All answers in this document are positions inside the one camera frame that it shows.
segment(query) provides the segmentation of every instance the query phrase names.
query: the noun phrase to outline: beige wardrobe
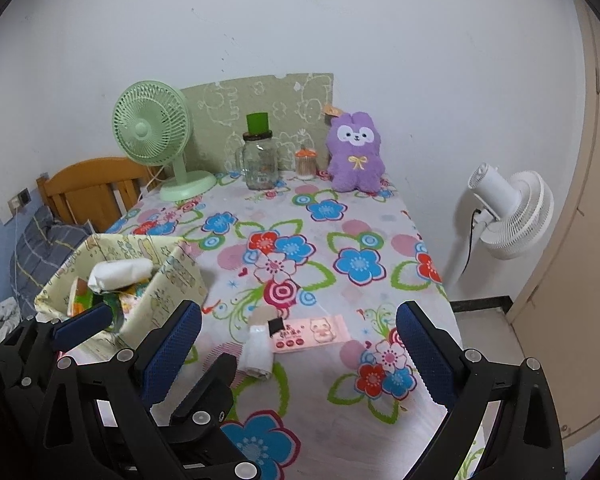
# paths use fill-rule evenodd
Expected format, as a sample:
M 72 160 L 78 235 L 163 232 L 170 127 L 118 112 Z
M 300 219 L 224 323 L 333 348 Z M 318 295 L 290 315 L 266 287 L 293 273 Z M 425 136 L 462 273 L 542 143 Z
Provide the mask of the beige wardrobe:
M 586 111 L 570 192 L 542 259 L 507 319 L 541 363 L 570 447 L 600 428 L 600 22 L 576 0 Z

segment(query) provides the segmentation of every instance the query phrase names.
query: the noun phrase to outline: green lid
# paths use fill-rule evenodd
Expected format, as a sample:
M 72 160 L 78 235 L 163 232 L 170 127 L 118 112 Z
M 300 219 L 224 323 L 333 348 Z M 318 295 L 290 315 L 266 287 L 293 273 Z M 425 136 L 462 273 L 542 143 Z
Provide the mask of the green lid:
M 269 114 L 257 112 L 247 115 L 247 130 L 251 135 L 263 134 L 269 131 Z

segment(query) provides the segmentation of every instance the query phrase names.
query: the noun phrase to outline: metal screw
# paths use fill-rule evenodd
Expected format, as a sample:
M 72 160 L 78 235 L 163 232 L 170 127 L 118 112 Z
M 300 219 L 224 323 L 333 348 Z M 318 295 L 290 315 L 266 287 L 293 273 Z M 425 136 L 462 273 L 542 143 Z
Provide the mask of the metal screw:
M 258 468 L 250 462 L 240 462 L 234 469 L 235 475 L 242 480 L 251 480 L 258 474 Z
M 482 359 L 482 354 L 473 348 L 469 348 L 468 350 L 464 351 L 464 357 L 466 357 L 467 360 L 471 361 L 472 363 L 477 363 Z
M 191 418 L 199 426 L 204 426 L 211 422 L 211 415 L 207 412 L 195 412 Z
M 134 356 L 134 351 L 131 348 L 125 348 L 118 352 L 116 359 L 122 363 L 126 363 Z
M 58 368 L 60 368 L 61 370 L 68 368 L 69 366 L 71 366 L 71 358 L 70 357 L 61 358 L 60 360 L 58 360 L 58 363 L 56 364 L 56 366 Z
M 526 365 L 531 368 L 532 370 L 539 370 L 540 369 L 540 361 L 538 361 L 538 359 L 535 359 L 534 357 L 530 357 L 529 359 L 526 360 Z

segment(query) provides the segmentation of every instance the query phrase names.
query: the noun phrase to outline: green desk fan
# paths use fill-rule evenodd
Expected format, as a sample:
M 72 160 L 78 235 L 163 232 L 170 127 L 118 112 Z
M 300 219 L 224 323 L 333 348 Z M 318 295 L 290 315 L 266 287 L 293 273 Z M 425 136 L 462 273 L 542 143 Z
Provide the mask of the green desk fan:
M 192 120 L 180 90 L 159 81 L 135 83 L 116 102 L 112 123 L 116 141 L 131 160 L 146 166 L 173 165 L 175 177 L 162 184 L 162 200 L 187 200 L 216 184 L 208 171 L 187 171 L 184 166 Z

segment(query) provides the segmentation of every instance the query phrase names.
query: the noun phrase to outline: yellow bow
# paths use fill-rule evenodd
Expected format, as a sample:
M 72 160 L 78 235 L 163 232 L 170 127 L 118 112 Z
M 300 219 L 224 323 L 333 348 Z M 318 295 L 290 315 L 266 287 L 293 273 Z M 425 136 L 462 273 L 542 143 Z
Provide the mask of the yellow bow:
M 362 165 L 366 164 L 366 161 L 367 161 L 366 156 L 351 155 L 347 160 L 349 162 L 355 162 L 355 164 L 353 165 L 354 170 L 364 170 L 365 169 L 362 167 Z

